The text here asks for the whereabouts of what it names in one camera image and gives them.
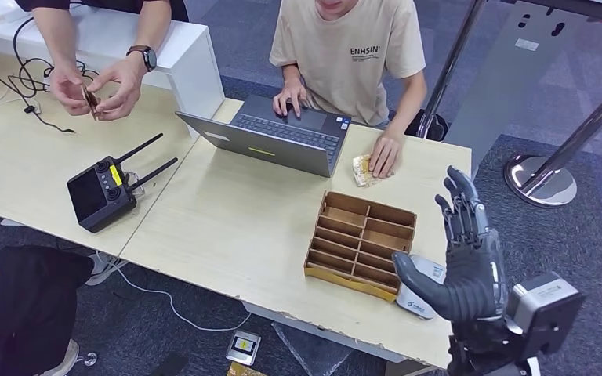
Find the person's right hand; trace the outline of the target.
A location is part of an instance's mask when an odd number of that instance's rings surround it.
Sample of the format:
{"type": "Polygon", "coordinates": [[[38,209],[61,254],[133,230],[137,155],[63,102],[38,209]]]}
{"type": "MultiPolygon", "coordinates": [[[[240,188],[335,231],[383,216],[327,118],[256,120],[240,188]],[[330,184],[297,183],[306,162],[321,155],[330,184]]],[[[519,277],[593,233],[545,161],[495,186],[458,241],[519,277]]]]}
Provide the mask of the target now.
{"type": "Polygon", "coordinates": [[[284,83],[279,94],[273,98],[273,110],[279,117],[288,116],[288,106],[292,105],[292,112],[301,117],[301,109],[306,105],[306,88],[299,79],[291,79],[284,83]]]}
{"type": "Polygon", "coordinates": [[[82,93],[83,84],[76,66],[56,65],[50,74],[50,91],[71,116],[89,113],[82,93]]]}

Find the person's left hand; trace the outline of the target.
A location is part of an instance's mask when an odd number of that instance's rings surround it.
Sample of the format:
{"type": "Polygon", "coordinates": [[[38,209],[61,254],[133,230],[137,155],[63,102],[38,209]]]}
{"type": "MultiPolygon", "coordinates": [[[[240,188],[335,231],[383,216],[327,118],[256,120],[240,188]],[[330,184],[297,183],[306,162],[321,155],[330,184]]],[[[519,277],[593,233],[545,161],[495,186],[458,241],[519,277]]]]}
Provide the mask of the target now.
{"type": "Polygon", "coordinates": [[[387,129],[378,137],[368,166],[373,177],[385,179],[395,174],[403,145],[404,134],[399,131],[387,129]]]}
{"type": "Polygon", "coordinates": [[[100,121],[113,121],[129,116],[140,98],[143,76],[147,72],[143,55],[132,52],[99,73],[88,86],[89,92],[97,92],[111,82],[118,83],[118,90],[96,106],[96,118],[100,121]]]}

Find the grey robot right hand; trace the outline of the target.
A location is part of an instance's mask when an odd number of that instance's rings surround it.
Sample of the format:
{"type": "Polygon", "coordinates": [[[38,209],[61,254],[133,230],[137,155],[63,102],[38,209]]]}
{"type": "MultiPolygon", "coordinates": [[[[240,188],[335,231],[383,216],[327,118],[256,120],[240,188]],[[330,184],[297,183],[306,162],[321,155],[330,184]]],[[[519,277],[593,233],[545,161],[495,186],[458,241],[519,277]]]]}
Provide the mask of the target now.
{"type": "Polygon", "coordinates": [[[409,255],[397,251],[392,261],[401,283],[452,323],[497,320],[507,300],[499,234],[491,228],[484,204],[468,175],[448,166],[444,186],[448,202],[435,197],[446,235],[445,278],[439,284],[417,270],[409,255]]]}

